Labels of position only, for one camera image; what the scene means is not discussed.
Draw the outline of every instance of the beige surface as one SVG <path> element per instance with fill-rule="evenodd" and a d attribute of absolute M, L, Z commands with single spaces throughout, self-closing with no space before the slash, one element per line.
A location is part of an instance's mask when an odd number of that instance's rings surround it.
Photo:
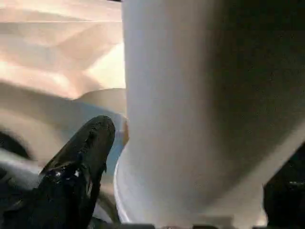
<path fill-rule="evenodd" d="M 78 98 L 124 88 L 121 4 L 0 2 L 0 81 Z"/>

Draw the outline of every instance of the black object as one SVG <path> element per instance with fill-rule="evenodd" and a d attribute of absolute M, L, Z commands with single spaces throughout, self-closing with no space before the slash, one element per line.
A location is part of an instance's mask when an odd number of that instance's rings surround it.
<path fill-rule="evenodd" d="M 46 165 L 39 186 L 4 213 L 4 229 L 86 229 L 114 141 L 110 118 L 87 122 Z"/>
<path fill-rule="evenodd" d="M 195 225 L 195 226 L 193 226 L 193 229 L 217 229 L 217 227 Z"/>
<path fill-rule="evenodd" d="M 0 131 L 0 148 L 9 151 L 12 154 L 17 154 L 23 158 L 30 159 L 27 150 L 7 132 Z M 9 183 L 10 179 L 11 177 L 7 172 L 0 168 L 0 215 L 2 215 L 4 209 L 19 200 L 26 192 L 19 187 L 11 185 Z"/>
<path fill-rule="evenodd" d="M 268 226 L 305 228 L 305 144 L 264 187 Z"/>
<path fill-rule="evenodd" d="M 0 131 L 0 148 L 26 159 L 30 159 L 26 149 L 16 139 L 2 131 Z M 2 180 L 6 174 L 6 171 L 0 168 L 0 180 Z"/>
<path fill-rule="evenodd" d="M 287 228 L 279 228 L 279 227 L 254 227 L 253 229 L 301 229 L 300 227 L 287 227 Z"/>
<path fill-rule="evenodd" d="M 109 224 L 100 219 L 93 218 L 89 229 L 155 229 L 151 224 Z"/>

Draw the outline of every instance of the white surface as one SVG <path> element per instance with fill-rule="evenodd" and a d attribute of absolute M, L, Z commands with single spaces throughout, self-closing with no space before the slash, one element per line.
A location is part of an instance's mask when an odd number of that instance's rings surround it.
<path fill-rule="evenodd" d="M 130 141 L 115 193 L 124 221 L 249 229 L 263 184 L 304 140 L 304 35 L 239 32 L 243 18 L 226 4 L 123 3 Z"/>
<path fill-rule="evenodd" d="M 114 122 L 112 156 L 123 146 L 125 118 L 104 108 L 0 83 L 0 128 L 15 136 L 41 166 L 87 121 L 107 115 Z M 115 164 L 109 166 L 114 171 Z"/>
<path fill-rule="evenodd" d="M 123 88 L 89 92 L 80 97 L 78 101 L 95 106 L 106 107 L 108 110 L 122 114 L 124 117 L 127 115 L 126 90 Z"/>

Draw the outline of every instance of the shiny black material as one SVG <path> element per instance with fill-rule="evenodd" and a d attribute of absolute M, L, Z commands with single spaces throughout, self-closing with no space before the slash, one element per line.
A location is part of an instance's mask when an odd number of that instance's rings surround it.
<path fill-rule="evenodd" d="M 87 122 L 46 165 L 39 186 L 4 214 L 4 229 L 86 229 L 112 147 L 110 118 Z"/>

